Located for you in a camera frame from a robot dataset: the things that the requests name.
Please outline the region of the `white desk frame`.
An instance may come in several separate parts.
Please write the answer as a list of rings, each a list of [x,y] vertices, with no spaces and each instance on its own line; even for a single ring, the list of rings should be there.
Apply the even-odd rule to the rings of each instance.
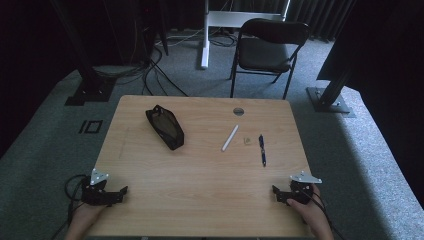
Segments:
[[[204,0],[204,37],[201,57],[201,68],[207,69],[209,66],[209,28],[240,28],[246,21],[254,18],[264,18],[268,20],[285,21],[291,0],[284,0],[283,9],[280,13],[259,13],[259,12],[233,12],[214,11],[209,9],[209,0]]]

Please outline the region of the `dark curtain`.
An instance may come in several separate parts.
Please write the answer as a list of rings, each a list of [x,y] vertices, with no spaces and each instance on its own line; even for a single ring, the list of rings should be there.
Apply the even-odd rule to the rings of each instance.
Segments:
[[[306,23],[311,40],[335,41],[356,0],[289,0],[288,21]]]

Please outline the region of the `white pen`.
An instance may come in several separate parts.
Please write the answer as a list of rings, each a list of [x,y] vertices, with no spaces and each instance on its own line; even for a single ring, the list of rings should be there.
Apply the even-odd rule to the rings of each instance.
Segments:
[[[229,144],[231,143],[232,139],[234,138],[235,134],[237,133],[239,129],[239,125],[235,125],[234,128],[232,129],[232,131],[230,132],[228,138],[226,139],[226,141],[224,142],[221,151],[225,152],[226,149],[228,148]]]

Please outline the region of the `black metal stand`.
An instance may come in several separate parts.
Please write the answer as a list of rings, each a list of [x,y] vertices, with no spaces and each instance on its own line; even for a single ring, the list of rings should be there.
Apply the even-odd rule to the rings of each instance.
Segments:
[[[326,57],[317,76],[318,80],[328,80],[325,88],[308,87],[307,93],[316,112],[341,113],[355,116],[341,96],[343,87],[351,74],[349,67],[350,54],[343,48],[346,39],[344,27],[357,0],[328,0],[336,10],[329,12],[331,24],[328,26],[325,38],[333,40],[333,47]]]
[[[83,106],[86,102],[108,102],[113,92],[116,78],[100,76],[90,63],[81,38],[73,26],[71,17],[66,12],[63,0],[49,0],[66,36],[68,52],[77,71],[81,76],[81,83],[73,96],[70,96],[66,106]]]

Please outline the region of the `person's right hand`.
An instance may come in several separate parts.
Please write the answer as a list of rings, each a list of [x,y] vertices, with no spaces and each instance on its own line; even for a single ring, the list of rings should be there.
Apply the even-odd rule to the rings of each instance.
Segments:
[[[320,200],[320,191],[313,184],[313,199],[307,204],[302,204],[294,199],[288,199],[287,203],[305,220],[306,224],[314,231],[327,231],[330,229],[329,222],[322,210],[322,201]]]

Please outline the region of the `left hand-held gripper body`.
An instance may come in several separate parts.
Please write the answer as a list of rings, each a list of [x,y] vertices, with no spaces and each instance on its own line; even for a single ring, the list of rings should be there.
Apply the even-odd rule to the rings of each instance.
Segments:
[[[94,168],[90,176],[82,180],[81,200],[89,205],[112,205],[114,194],[105,191],[109,175]]]

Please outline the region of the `blue pen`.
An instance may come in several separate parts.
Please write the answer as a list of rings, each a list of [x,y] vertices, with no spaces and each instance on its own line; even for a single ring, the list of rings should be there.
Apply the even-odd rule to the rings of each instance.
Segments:
[[[263,137],[262,134],[258,137],[258,141],[259,141],[259,146],[260,146],[260,151],[261,151],[262,165],[263,165],[263,167],[266,167],[266,164],[267,164],[266,151],[265,151],[265,148],[264,148],[264,137]]]

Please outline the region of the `black mesh pencil case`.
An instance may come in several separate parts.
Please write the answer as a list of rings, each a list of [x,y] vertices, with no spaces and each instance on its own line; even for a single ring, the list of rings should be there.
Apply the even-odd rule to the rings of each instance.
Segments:
[[[155,132],[170,150],[176,150],[184,145],[185,134],[171,111],[156,105],[146,110],[145,114]]]

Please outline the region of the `person's left hand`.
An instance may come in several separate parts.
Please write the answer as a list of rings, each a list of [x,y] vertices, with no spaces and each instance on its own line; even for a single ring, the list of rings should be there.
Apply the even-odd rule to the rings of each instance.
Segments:
[[[71,226],[79,228],[89,228],[92,226],[106,209],[105,205],[92,206],[81,203],[73,212]]]

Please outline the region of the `black folding chair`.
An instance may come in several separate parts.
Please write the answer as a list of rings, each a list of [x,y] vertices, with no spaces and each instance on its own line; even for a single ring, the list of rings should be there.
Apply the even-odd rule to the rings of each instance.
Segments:
[[[310,35],[310,27],[302,22],[254,18],[246,21],[237,38],[229,79],[230,97],[234,96],[236,74],[274,76],[274,83],[288,72],[283,92],[285,100],[296,66],[298,52]]]

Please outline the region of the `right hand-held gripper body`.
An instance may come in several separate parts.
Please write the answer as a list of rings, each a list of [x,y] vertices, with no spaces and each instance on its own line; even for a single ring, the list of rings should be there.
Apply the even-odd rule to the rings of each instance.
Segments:
[[[291,191],[285,194],[284,202],[287,202],[288,199],[293,199],[301,204],[307,204],[314,193],[312,185],[322,183],[321,178],[314,177],[304,171],[291,175],[290,179]]]

